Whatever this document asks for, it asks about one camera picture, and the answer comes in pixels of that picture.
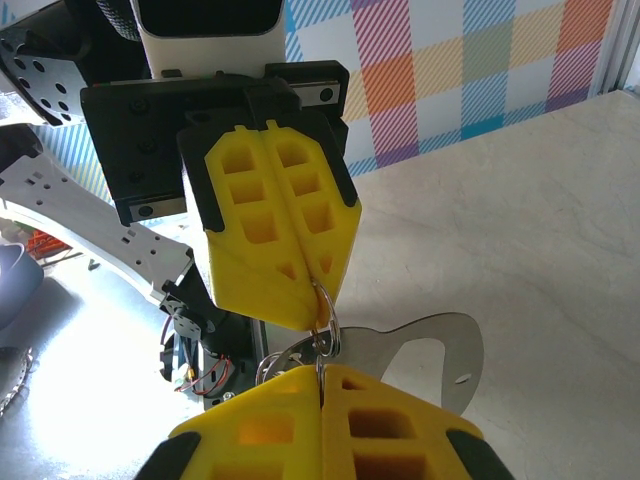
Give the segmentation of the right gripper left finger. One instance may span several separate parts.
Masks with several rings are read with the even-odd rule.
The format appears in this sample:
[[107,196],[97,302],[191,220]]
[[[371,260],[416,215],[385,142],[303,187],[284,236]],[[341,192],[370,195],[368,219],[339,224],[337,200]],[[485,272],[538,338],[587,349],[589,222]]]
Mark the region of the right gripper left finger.
[[149,479],[320,479],[316,370],[298,367],[171,431],[147,460]]

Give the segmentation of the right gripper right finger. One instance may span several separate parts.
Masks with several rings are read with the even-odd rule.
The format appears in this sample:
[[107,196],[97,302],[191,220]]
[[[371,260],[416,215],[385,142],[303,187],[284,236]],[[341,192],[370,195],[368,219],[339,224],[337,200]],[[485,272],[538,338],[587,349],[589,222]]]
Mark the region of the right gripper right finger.
[[507,479],[464,418],[355,369],[324,370],[325,479]]

